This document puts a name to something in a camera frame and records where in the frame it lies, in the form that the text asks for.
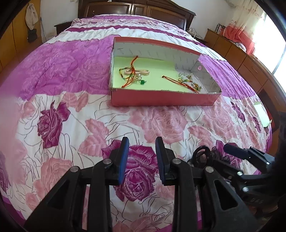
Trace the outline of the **black lace hair bow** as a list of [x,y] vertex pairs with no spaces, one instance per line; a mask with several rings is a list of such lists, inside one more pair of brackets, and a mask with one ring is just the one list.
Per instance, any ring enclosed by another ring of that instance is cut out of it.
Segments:
[[240,169],[241,160],[239,158],[225,153],[223,149],[218,149],[217,147],[209,149],[205,145],[198,147],[188,162],[190,162],[193,167],[204,168],[205,166],[210,166],[213,160],[220,160]]

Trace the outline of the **pink floral bed quilt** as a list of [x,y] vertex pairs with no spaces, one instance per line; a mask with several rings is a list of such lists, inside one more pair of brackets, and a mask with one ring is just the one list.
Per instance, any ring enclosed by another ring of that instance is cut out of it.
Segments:
[[[221,96],[212,106],[113,107],[110,58],[117,36],[202,53]],[[77,19],[30,53],[1,86],[3,200],[23,224],[69,168],[95,165],[126,136],[126,180],[110,189],[114,230],[170,231],[174,188],[159,180],[155,139],[162,137],[185,160],[201,145],[221,155],[226,143],[267,152],[272,132],[258,118],[258,101],[225,59],[176,26],[122,14]]]

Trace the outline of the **wooden low cabinet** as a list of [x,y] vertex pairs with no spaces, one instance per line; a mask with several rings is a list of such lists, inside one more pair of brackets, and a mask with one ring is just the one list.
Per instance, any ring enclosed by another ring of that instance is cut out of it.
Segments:
[[256,93],[264,91],[276,110],[285,111],[285,92],[260,61],[211,29],[207,30],[204,40],[206,46],[225,58]]

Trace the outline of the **pink hair clip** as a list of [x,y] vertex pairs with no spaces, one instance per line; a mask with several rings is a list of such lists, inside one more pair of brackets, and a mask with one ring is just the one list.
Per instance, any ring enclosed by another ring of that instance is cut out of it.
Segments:
[[139,76],[147,76],[150,74],[149,70],[132,70],[131,68],[124,69],[124,75],[139,75]]

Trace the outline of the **light green felt liner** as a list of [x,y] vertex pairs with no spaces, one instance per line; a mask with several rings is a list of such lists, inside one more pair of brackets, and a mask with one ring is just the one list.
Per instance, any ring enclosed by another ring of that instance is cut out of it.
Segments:
[[[133,57],[114,57],[112,61],[112,69],[110,73],[110,89],[121,89],[127,82],[128,76],[124,75],[124,70],[130,68]],[[146,59],[139,57],[133,63],[136,70],[149,70],[150,74],[141,76],[145,83],[142,85],[139,81],[129,84],[124,87],[124,90],[154,90],[154,91],[174,91],[174,92],[191,92],[190,89],[181,85],[175,84],[165,77],[173,80],[179,78],[179,70],[175,69],[175,64],[169,61]]]

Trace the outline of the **pink cardboard box tray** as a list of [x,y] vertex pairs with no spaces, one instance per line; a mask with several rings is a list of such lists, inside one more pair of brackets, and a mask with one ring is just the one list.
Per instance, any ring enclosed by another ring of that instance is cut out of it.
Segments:
[[110,64],[112,105],[213,105],[221,88],[204,58],[177,44],[116,37]]

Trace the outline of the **pink white curtain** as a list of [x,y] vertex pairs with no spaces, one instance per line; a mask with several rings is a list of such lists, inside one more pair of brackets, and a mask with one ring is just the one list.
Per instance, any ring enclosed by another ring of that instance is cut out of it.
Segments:
[[255,50],[255,29],[264,16],[256,1],[239,1],[225,29],[225,37],[241,43],[248,55]]

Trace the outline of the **dark wooden nightstand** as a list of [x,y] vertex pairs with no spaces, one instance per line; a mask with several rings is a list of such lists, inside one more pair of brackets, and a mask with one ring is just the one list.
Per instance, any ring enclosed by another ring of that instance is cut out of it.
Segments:
[[61,24],[57,24],[54,27],[56,28],[56,35],[60,34],[61,32],[65,31],[68,29],[72,24],[72,21],[69,22],[63,22]]

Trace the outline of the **black hanging bag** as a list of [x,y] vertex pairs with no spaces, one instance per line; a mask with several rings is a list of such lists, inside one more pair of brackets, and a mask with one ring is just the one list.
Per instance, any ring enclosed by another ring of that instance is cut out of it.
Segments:
[[37,29],[28,29],[28,43],[32,43],[37,39]]

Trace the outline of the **dark wooden headboard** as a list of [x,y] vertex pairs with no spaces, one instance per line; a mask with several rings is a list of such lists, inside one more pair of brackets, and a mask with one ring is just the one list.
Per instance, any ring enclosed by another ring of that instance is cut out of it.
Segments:
[[196,14],[173,1],[166,0],[118,0],[79,1],[78,18],[88,18],[100,14],[130,14],[147,16],[171,23],[180,29],[190,27]]

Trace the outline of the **beige hanging bag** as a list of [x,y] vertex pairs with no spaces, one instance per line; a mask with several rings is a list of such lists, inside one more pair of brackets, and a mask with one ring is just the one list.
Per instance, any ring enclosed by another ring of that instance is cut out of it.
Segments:
[[33,3],[29,3],[26,8],[25,22],[29,30],[33,30],[38,22],[38,14]]

